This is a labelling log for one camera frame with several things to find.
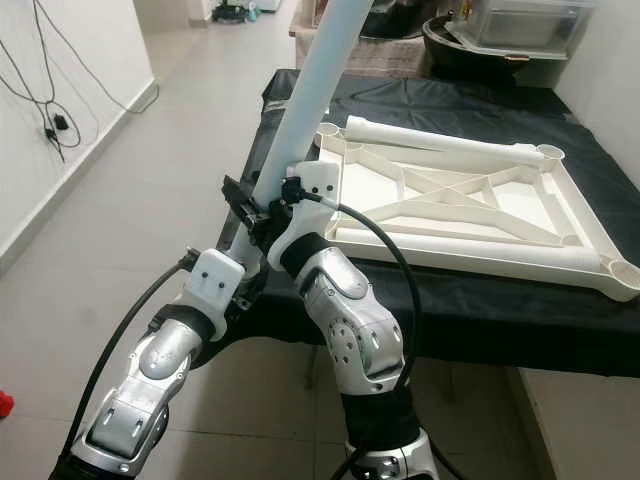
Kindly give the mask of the black tablecloth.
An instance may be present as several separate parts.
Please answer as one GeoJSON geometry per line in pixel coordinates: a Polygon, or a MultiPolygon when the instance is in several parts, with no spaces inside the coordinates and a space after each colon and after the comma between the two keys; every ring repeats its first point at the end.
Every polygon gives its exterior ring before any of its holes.
{"type": "MultiPolygon", "coordinates": [[[[552,90],[489,88],[436,79],[344,76],[330,113],[494,143],[549,143],[614,246],[640,266],[640,188],[616,148],[552,90]]],[[[413,270],[422,296],[422,357],[525,369],[640,378],[640,300],[616,302],[564,285],[465,271],[413,270]]]]}

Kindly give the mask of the stone ledge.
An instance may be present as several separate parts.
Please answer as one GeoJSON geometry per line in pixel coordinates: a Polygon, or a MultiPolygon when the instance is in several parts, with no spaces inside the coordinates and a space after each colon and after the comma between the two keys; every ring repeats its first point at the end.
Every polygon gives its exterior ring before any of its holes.
{"type": "Polygon", "coordinates": [[[429,59],[421,33],[403,38],[358,37],[346,63],[349,76],[428,77],[429,59]]]}

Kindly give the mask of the black basin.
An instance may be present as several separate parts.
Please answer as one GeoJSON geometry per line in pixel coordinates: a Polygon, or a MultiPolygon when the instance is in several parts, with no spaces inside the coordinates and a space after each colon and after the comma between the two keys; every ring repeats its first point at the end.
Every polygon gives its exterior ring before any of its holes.
{"type": "Polygon", "coordinates": [[[567,59],[508,58],[467,50],[445,28],[447,22],[447,17],[439,15],[420,28],[428,78],[490,87],[554,88],[567,67],[567,59]]]}

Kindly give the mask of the clear plastic storage box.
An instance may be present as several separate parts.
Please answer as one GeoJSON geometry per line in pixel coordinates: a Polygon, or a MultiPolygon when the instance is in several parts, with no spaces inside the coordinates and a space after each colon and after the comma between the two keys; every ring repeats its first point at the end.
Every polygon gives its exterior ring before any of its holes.
{"type": "Polygon", "coordinates": [[[460,0],[445,29],[467,50],[564,60],[596,0],[460,0]]]}

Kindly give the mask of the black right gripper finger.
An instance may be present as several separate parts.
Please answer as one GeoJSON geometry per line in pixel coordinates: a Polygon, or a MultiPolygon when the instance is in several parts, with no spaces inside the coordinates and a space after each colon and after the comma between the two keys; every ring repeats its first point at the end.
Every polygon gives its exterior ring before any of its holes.
{"type": "Polygon", "coordinates": [[[268,212],[253,201],[251,192],[237,179],[225,175],[221,184],[221,195],[230,207],[230,214],[246,229],[259,227],[262,221],[269,219],[268,212]]]}

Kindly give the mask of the white plastic table top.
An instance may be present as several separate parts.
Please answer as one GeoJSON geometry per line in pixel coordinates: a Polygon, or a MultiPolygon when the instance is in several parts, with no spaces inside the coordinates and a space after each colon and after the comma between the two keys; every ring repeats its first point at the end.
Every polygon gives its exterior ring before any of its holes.
{"type": "MultiPolygon", "coordinates": [[[[535,246],[591,248],[621,256],[564,160],[549,168],[497,157],[347,140],[344,125],[315,134],[321,160],[342,161],[340,202],[390,236],[419,234],[535,246]]],[[[508,278],[594,289],[618,302],[640,296],[636,273],[531,271],[508,278]]]]}

